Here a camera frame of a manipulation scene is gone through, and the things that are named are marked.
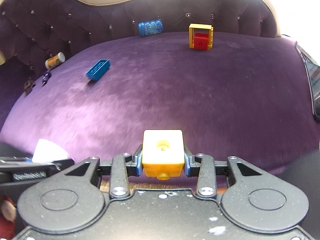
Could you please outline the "yellow toy cube block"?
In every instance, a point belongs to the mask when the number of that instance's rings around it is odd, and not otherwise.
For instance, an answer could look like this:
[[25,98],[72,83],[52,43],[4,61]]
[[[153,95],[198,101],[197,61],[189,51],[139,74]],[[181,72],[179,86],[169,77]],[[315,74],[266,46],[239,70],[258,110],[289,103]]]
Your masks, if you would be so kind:
[[179,129],[144,131],[142,167],[147,177],[168,180],[179,177],[184,168],[183,133]]

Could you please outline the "blue rectangular toy brick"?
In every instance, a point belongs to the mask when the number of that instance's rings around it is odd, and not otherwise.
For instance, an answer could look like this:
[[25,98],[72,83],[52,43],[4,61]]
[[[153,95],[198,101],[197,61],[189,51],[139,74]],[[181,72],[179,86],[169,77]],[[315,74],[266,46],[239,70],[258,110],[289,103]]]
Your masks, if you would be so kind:
[[98,81],[109,70],[110,65],[109,59],[99,60],[86,72],[87,78],[95,82]]

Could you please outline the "red toy cube block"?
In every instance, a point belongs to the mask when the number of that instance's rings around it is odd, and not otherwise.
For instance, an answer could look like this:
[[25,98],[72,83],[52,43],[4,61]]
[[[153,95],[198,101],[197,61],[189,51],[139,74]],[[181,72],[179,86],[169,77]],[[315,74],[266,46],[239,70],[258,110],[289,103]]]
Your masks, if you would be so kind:
[[208,50],[209,35],[205,33],[196,33],[194,35],[194,49],[196,50]]

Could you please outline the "yellow toy window frame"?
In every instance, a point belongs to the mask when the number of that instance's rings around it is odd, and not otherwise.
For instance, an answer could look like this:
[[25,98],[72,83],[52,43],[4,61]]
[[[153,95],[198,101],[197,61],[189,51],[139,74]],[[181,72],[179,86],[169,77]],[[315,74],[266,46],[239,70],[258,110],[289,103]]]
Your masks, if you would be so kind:
[[209,24],[189,25],[189,48],[196,50],[211,50],[213,48],[214,28]]

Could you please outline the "blue mentos gum bottle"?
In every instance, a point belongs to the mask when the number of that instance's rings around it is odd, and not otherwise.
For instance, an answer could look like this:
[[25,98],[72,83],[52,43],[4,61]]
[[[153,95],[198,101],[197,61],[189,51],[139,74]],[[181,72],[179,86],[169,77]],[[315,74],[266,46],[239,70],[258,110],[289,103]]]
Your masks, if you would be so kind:
[[138,24],[140,36],[149,36],[163,33],[163,23],[161,20],[153,20],[149,22],[141,22]]

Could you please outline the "red slipper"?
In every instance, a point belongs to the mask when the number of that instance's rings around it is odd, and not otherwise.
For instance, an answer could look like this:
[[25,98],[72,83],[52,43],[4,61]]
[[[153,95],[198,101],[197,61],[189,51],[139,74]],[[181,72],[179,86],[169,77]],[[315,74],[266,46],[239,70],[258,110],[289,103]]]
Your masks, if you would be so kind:
[[1,194],[1,239],[13,239],[15,236],[16,206],[6,195]]

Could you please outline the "brown small clip object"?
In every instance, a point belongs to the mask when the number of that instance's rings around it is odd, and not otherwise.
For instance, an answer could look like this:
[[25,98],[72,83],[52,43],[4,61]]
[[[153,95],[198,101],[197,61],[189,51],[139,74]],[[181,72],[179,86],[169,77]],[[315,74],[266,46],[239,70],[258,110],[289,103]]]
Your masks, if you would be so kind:
[[35,82],[33,80],[28,80],[25,84],[24,84],[24,92],[25,95],[29,95],[33,88],[36,86]]

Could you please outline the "purple velvet sofa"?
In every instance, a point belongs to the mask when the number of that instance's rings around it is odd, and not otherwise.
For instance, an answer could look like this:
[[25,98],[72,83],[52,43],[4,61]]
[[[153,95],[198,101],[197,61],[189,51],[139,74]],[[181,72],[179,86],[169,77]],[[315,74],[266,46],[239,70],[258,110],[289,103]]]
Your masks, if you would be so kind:
[[[163,33],[140,36],[153,20]],[[211,50],[189,48],[191,23],[213,26]],[[24,152],[47,139],[75,160],[107,160],[146,129],[180,129],[194,153],[277,172],[319,149],[304,64],[263,0],[3,0],[1,52],[1,140]],[[89,80],[101,59],[109,70]]]

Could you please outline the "dark purple small figurine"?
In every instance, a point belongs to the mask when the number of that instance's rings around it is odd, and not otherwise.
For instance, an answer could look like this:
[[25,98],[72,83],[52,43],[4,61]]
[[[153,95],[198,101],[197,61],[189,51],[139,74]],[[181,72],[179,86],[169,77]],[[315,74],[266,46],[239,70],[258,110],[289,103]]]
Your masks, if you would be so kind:
[[52,74],[49,70],[47,70],[44,74],[43,74],[43,78],[42,78],[42,85],[46,85],[49,81],[49,79],[52,77]]

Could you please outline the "yellow labelled small bottle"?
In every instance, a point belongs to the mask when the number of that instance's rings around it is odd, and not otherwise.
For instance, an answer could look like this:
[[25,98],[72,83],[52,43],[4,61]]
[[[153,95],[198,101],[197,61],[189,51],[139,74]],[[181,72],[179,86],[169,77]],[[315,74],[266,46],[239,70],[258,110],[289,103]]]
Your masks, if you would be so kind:
[[51,71],[52,69],[56,68],[57,66],[64,63],[66,60],[66,57],[63,52],[57,53],[55,56],[50,57],[45,61],[45,67],[48,71]]

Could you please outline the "black smartphone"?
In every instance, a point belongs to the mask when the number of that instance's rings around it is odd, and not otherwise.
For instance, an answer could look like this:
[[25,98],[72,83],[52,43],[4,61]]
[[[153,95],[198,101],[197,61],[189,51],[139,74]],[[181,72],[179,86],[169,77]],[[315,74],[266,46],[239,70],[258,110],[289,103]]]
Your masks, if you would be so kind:
[[312,114],[314,119],[319,122],[320,119],[320,104],[319,104],[319,98],[320,98],[320,70],[319,70],[319,64],[298,44],[298,42],[295,42],[295,48],[298,54],[300,55],[300,58],[303,61],[306,74],[309,81],[309,88],[310,88],[310,94],[311,94],[311,104],[312,104]]

